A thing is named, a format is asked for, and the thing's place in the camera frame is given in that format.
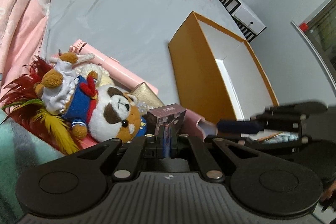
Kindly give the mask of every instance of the red bow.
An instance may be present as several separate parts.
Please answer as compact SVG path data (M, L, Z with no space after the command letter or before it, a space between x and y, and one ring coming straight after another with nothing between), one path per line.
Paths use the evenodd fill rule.
M86 83L80 83L79 88L87 96L96 100L97 99L97 91L96 91L96 87L95 87L95 80L91 75L89 75L86 80L87 80L87 84Z

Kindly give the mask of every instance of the white nightstand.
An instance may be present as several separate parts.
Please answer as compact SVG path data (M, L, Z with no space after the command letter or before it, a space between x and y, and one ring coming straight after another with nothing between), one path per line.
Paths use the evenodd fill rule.
M248 42L251 42L263 30L265 24L241 0L219 0L232 16Z

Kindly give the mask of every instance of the pink cylinder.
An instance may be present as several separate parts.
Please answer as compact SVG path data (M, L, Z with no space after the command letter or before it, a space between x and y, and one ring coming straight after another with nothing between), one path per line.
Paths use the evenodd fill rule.
M82 40L77 40L72 46L70 46L70 51L76 52L77 54L93 53L95 58L90 60L90 62L103 67L110 73L110 76L113 79L117 80L119 83L128 87L129 89L134 89L142 82L146 82L136 74L130 72L120 65L119 61L102 54L100 51L88 43L83 42ZM146 84L157 95L159 90L148 82L146 82Z

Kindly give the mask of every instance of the open box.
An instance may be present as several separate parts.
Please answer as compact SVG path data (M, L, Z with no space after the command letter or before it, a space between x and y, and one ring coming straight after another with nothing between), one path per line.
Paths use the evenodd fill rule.
M191 12L169 42L180 104L217 123L249 120L278 101L249 43Z

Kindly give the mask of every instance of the nightstand drawer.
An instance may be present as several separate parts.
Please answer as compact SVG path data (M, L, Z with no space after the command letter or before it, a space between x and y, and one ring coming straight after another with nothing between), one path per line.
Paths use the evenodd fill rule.
M255 34L259 34L265 28L265 25L262 24L258 18L250 13L250 11L248 11L244 6L240 6L232 16L246 25Z

